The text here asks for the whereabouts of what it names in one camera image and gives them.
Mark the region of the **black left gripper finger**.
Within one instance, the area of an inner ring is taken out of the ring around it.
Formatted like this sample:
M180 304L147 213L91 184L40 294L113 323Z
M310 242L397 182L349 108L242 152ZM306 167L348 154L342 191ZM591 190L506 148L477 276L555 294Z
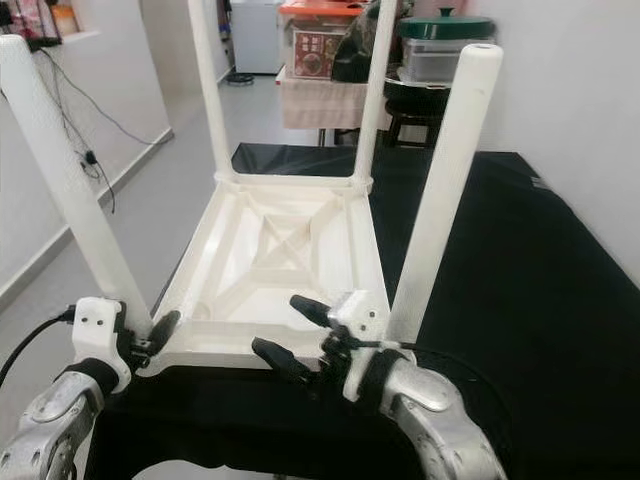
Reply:
M173 332L182 317L182 312L178 310L172 310L166 312L159 320L154 324L150 334L148 334L147 342L148 346L165 346L172 338Z

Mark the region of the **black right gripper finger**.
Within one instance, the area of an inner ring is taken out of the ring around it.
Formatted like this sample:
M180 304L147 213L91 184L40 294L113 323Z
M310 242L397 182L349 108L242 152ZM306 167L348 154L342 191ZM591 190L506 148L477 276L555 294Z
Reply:
M291 307L305 319L311 321L312 324L320 326L320 328L333 328L333 320L330 319L332 307L326 305L326 303L311 300L311 298L301 296L301 294L293 294Z
M289 349L279 346L273 340L264 338L252 339L252 351L259 356L271 370L288 383L310 387L314 383L315 371L311 370Z

